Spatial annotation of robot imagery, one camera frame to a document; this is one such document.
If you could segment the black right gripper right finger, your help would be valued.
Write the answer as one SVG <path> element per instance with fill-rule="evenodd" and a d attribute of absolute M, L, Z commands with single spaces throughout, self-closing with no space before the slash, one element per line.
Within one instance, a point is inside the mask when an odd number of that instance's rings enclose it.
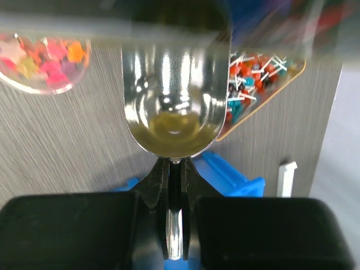
<path fill-rule="evenodd" d="M 189 269 L 355 269 L 338 221 L 311 198 L 225 197 L 181 162 Z"/>

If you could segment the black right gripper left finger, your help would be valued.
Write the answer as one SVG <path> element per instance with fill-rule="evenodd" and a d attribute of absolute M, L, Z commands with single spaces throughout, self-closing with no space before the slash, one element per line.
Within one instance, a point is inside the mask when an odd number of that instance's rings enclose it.
<path fill-rule="evenodd" d="M 2 269 L 163 269 L 169 163 L 129 191 L 19 196 L 1 209 Z"/>

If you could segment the silver metal scoop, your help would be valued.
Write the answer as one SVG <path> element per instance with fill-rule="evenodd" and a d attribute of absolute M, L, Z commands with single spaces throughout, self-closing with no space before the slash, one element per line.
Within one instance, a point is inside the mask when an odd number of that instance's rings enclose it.
<path fill-rule="evenodd" d="M 121 47 L 130 134 L 157 161 L 135 185 L 156 213 L 164 258 L 184 257 L 181 173 L 219 136 L 225 120 L 230 16 L 222 1 L 139 1 L 133 38 Z"/>

